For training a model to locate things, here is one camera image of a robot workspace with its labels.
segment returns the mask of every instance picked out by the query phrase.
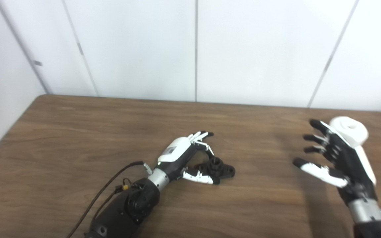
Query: fingertip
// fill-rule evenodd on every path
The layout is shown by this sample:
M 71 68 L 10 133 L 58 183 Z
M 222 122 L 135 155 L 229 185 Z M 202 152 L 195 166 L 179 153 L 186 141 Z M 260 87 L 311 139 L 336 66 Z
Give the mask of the fingertip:
M 296 167 L 300 168 L 302 167 L 304 164 L 307 164 L 309 163 L 308 161 L 304 160 L 304 159 L 301 159 L 299 157 L 296 157 L 293 159 L 292 161 L 293 165 L 295 165 Z

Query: robotic arm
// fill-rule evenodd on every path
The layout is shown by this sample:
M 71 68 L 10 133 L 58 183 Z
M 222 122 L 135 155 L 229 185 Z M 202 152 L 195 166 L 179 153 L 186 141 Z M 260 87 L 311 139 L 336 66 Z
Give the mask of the robotic arm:
M 205 151 L 209 163 L 219 164 L 210 146 L 203 139 L 214 134 L 199 131 L 188 137 L 175 139 L 158 158 L 157 165 L 147 178 L 139 179 L 130 188 L 122 191 L 91 223 L 85 238 L 128 238 L 131 237 L 151 213 L 160 200 L 160 191 L 171 181 L 184 178 L 190 181 L 219 184 L 220 178 L 232 177 L 234 168 L 224 165 L 229 172 L 210 170 L 199 165 L 200 169 L 186 166 L 198 151 Z
M 366 128 L 348 117 L 334 118 L 330 125 L 311 119 L 310 124 L 324 137 L 304 135 L 305 140 L 319 144 L 304 151 L 322 154 L 334 168 L 301 158 L 295 158 L 293 164 L 337 187 L 354 220 L 355 238 L 381 238 L 381 209 L 374 188 L 376 178 L 362 148 L 368 137 Z

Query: black forearm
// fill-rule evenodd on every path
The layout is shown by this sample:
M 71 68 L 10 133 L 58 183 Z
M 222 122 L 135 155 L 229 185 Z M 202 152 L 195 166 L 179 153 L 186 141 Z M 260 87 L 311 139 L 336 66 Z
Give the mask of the black forearm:
M 120 193 L 94 220 L 86 238 L 128 238 L 151 213 L 160 191 L 148 178 Z
M 354 238 L 381 238 L 381 221 L 355 224 Z

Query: black plastic part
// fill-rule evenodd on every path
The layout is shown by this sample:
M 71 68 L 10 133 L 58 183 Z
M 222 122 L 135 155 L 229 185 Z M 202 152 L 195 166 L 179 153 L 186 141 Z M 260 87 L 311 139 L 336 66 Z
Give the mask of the black plastic part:
M 149 179 L 136 181 L 98 215 L 85 238 L 132 237 L 159 200 L 160 191 Z
M 354 238 L 381 238 L 381 221 L 354 225 Z
M 210 175 L 213 180 L 218 179 L 218 182 L 220 179 L 232 178 L 236 172 L 233 166 L 224 164 L 218 157 L 212 157 L 207 163 L 197 164 L 194 168 L 201 171 L 203 175 Z

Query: metal cylinder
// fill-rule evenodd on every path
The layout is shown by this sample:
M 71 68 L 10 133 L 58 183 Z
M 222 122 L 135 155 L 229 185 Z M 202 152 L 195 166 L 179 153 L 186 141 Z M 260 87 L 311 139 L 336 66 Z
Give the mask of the metal cylinder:
M 381 220 L 381 211 L 374 199 L 356 199 L 348 203 L 348 207 L 356 224 Z
M 168 176 L 159 168 L 154 169 L 152 175 L 148 176 L 148 179 L 153 182 L 160 191 L 170 182 Z

